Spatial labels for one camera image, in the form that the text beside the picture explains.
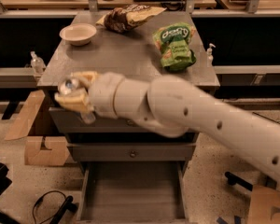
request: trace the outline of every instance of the open drawer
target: open drawer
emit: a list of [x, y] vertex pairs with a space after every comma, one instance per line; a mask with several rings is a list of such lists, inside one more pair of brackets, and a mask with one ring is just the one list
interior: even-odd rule
[[89, 162], [77, 211], [84, 223], [188, 223], [177, 161]]

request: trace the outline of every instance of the cardboard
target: cardboard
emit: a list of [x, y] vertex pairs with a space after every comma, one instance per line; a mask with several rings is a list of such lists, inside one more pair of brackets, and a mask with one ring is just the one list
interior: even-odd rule
[[27, 137], [25, 165], [64, 166], [69, 158], [65, 137]]
[[56, 133], [57, 129], [49, 114], [49, 107], [50, 99], [43, 91], [32, 91], [9, 127], [5, 140]]
[[280, 224], [280, 191], [254, 185], [247, 224]]

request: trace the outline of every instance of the gray tabletop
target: gray tabletop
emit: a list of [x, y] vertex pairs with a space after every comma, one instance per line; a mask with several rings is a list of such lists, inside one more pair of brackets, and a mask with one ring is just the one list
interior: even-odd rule
[[[95, 25], [106, 12], [81, 11], [72, 23]], [[71, 46], [62, 40], [37, 87], [43, 90], [57, 90], [60, 80], [76, 71], [112, 71], [128, 78], [146, 81], [168, 74], [161, 67], [161, 53], [153, 43], [152, 34], [162, 26], [180, 21], [193, 25], [190, 15], [186, 12], [165, 11], [123, 35], [97, 26], [97, 34], [88, 45], [82, 47]], [[219, 87], [219, 82], [213, 66], [207, 63], [206, 52], [197, 32], [189, 47], [195, 52], [197, 62], [175, 76], [183, 77], [204, 90], [215, 90]]]

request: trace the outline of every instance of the green chip bag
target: green chip bag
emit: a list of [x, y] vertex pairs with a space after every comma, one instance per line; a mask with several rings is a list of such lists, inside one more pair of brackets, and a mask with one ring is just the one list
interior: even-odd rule
[[154, 43], [161, 52], [162, 67], [169, 72], [179, 72], [196, 63], [195, 53], [189, 48], [195, 31], [194, 26], [178, 22], [153, 34]]

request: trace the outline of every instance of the brown chip bag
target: brown chip bag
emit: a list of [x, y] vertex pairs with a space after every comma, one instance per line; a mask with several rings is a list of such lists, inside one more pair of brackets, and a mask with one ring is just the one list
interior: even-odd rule
[[164, 7], [137, 4], [116, 7], [98, 20], [96, 24], [103, 25], [108, 30], [122, 34], [144, 24], [150, 18], [162, 13], [165, 9]]

